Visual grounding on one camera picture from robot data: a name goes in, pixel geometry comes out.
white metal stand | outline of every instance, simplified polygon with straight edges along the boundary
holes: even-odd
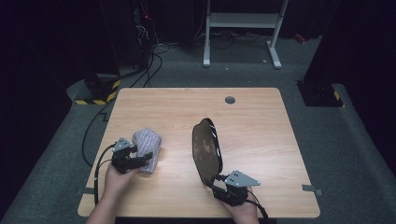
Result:
[[[267,41],[274,67],[282,67],[277,53],[275,44],[279,35],[280,26],[285,16],[286,7],[289,0],[283,0],[279,13],[211,13],[210,0],[207,0],[206,11],[206,30],[205,30],[205,48],[204,48],[204,67],[210,66],[210,28],[211,27],[243,27],[243,28],[272,28],[274,34],[272,40]]]

wooden table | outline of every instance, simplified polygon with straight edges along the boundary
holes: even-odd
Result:
[[[225,102],[232,96],[234,104]],[[229,217],[200,180],[192,159],[192,128],[211,118],[223,158],[223,175],[233,169],[261,181],[253,187],[269,217],[318,217],[320,211],[289,117],[275,88],[122,89],[106,127],[95,164],[121,136],[144,128],[163,141],[152,175],[137,175],[120,202],[119,217]],[[111,151],[103,161],[111,158]],[[99,175],[102,195],[107,166]],[[93,188],[93,173],[87,188]],[[82,196],[78,213],[94,208],[93,195]]]

gray floor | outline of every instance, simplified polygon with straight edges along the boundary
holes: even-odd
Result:
[[[396,180],[377,152],[347,92],[334,85],[345,107],[306,107],[295,81],[302,80],[319,39],[301,45],[278,39],[276,50],[282,69],[275,70],[264,42],[235,42],[211,52],[210,68],[202,67],[203,48],[164,45],[163,66],[151,87],[276,87],[280,89],[311,182],[323,190],[318,196],[321,214],[314,219],[278,219],[277,223],[396,223]],[[213,40],[216,47],[229,42]],[[159,66],[155,58],[151,74]],[[123,88],[138,76],[125,78]],[[135,88],[146,81],[142,78]],[[78,94],[78,82],[68,90]],[[84,223],[78,215],[81,195],[91,167],[81,156],[83,135],[101,105],[72,105],[48,148],[25,182],[1,223]],[[105,112],[111,113],[111,106]],[[89,129],[85,151],[93,161],[106,128],[99,116]],[[132,219],[131,223],[159,220]],[[161,220],[202,223],[204,220]]]

forearm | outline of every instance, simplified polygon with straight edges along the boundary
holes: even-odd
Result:
[[[233,221],[236,224],[259,224],[257,217],[233,217]]]
[[[104,195],[91,212],[87,224],[115,223],[118,204],[117,199]]]

small hole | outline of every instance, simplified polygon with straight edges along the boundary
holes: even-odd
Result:
[[[227,96],[225,98],[225,103],[232,105],[233,103],[235,103],[235,98],[233,98],[232,96]]]

